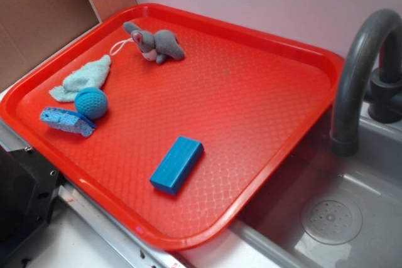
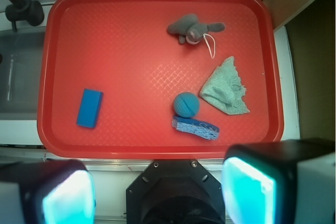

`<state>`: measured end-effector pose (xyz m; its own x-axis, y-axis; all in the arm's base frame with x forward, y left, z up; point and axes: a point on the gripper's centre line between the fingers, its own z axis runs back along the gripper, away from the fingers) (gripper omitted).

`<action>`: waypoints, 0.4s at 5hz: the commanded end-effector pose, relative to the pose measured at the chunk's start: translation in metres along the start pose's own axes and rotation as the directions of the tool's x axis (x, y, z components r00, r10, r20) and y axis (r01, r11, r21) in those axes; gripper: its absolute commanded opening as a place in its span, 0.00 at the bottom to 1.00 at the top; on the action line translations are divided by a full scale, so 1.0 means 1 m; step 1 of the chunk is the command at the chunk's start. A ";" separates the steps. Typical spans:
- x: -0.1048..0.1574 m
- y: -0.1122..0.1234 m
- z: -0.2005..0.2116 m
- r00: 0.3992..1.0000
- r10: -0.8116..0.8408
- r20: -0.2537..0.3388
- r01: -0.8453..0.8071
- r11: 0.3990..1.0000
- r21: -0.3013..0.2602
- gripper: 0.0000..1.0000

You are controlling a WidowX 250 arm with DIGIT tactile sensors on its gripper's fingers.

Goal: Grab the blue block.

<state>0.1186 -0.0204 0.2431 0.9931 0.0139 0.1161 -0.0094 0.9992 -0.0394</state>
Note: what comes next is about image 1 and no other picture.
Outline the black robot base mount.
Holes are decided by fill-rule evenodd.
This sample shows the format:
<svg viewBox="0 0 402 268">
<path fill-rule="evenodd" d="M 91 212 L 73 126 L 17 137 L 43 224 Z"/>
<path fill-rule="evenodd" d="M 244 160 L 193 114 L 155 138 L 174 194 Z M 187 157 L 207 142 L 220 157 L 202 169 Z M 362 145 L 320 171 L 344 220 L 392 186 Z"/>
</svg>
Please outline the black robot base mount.
<svg viewBox="0 0 402 268">
<path fill-rule="evenodd" d="M 36 150 L 1 148 L 1 243 L 50 223 L 59 171 Z"/>
</svg>

